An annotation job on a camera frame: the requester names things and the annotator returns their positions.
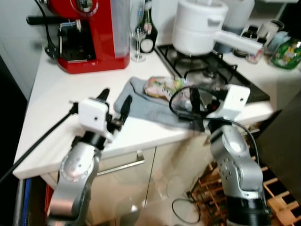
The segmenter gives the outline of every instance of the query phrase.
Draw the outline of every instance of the dish towel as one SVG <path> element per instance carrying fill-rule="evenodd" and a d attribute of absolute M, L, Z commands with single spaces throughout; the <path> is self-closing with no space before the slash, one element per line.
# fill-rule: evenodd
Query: dish towel
<path fill-rule="evenodd" d="M 199 126 L 197 122 L 191 123 L 179 120 L 178 117 L 170 111 L 166 100 L 146 95 L 144 93 L 145 83 L 146 80 L 141 80 L 136 77 L 130 78 L 114 103 L 114 110 L 120 113 L 126 97 L 131 95 L 133 98 L 129 113 L 131 117 L 155 121 L 171 127 L 204 131 L 202 123 Z"/>

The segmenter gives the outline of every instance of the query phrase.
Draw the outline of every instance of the red espresso machine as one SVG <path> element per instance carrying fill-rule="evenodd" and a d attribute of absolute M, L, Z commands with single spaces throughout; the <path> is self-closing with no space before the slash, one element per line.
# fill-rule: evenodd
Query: red espresso machine
<path fill-rule="evenodd" d="M 59 46 L 54 47 L 59 50 L 56 59 L 61 68 L 74 74 L 123 69 L 128 65 L 129 0 L 44 2 L 64 20 L 58 29 Z"/>

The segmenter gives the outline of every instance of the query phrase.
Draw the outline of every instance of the white countertop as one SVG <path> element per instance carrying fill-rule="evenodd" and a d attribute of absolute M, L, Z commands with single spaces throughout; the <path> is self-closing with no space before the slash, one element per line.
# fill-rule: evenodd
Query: white countertop
<path fill-rule="evenodd" d="M 226 54 L 224 59 L 238 64 L 238 71 L 270 95 L 271 101 L 248 104 L 236 118 L 244 124 L 269 118 L 276 109 L 281 109 L 300 90 L 301 73 L 285 71 L 269 66 L 264 59 L 252 65 L 244 59 Z M 96 97 L 106 87 L 111 88 L 108 102 L 113 103 L 130 77 L 148 79 L 151 76 L 171 76 L 156 53 L 146 56 L 143 63 L 130 62 L 125 70 L 71 75 L 61 70 L 43 52 L 32 89 L 31 98 L 20 137 L 16 159 L 44 134 L 51 126 L 68 113 L 70 100 L 80 101 Z M 129 117 L 122 131 L 107 145 L 102 158 L 163 145 L 194 135 L 191 130 L 169 128 L 165 125 Z M 78 117 L 71 116 L 49 135 L 14 171 L 19 179 L 56 171 L 62 158 L 68 153 L 76 135 L 82 135 Z"/>

